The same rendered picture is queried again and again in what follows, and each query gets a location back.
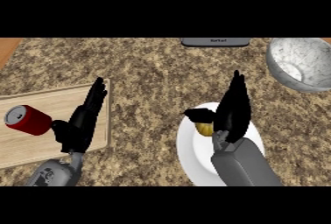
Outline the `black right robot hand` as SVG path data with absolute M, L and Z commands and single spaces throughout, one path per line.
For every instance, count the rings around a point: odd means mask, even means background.
M 206 108 L 187 108 L 183 114 L 193 123 L 211 123 L 212 131 L 227 130 L 227 143 L 233 144 L 243 137 L 251 121 L 251 103 L 243 75 L 237 70 L 233 71 L 230 86 L 215 111 Z

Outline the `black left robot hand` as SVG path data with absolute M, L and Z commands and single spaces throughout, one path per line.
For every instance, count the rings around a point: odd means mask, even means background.
M 61 144 L 60 151 L 63 153 L 84 153 L 88 149 L 106 94 L 103 79 L 97 77 L 87 92 L 84 103 L 76 106 L 69 120 L 51 122 L 51 130 L 56 141 Z

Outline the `yellow squash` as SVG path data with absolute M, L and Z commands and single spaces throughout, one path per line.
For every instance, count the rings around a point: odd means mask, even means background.
M 203 137 L 209 137 L 212 135 L 212 124 L 211 123 L 196 122 L 194 129 Z

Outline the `white plate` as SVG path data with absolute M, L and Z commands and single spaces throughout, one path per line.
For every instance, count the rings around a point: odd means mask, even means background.
M 243 137 L 252 140 L 264 156 L 262 139 L 252 122 Z M 196 186 L 225 186 L 211 163 L 212 138 L 197 133 L 187 116 L 180 121 L 175 146 L 180 166 L 190 182 Z

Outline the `white marbled bowl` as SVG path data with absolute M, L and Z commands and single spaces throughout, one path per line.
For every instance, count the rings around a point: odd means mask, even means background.
M 273 78 L 292 90 L 331 90 L 331 44 L 320 38 L 273 38 L 265 65 Z

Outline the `red can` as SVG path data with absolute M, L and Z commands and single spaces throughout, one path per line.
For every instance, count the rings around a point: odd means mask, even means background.
M 27 105 L 13 106 L 4 113 L 4 125 L 29 135 L 42 135 L 51 126 L 51 117 Z

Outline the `pale wooden cutting board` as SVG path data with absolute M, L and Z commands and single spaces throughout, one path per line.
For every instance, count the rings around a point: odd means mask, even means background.
M 17 105 L 27 105 L 54 120 L 66 121 L 78 105 L 84 103 L 91 84 L 58 87 L 23 94 L 0 95 L 0 169 L 60 158 L 60 143 L 53 131 L 32 136 L 5 127 L 4 115 Z

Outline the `dark grey appliance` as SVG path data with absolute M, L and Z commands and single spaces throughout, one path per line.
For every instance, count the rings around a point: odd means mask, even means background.
M 187 47 L 243 47 L 249 38 L 181 38 L 180 43 Z

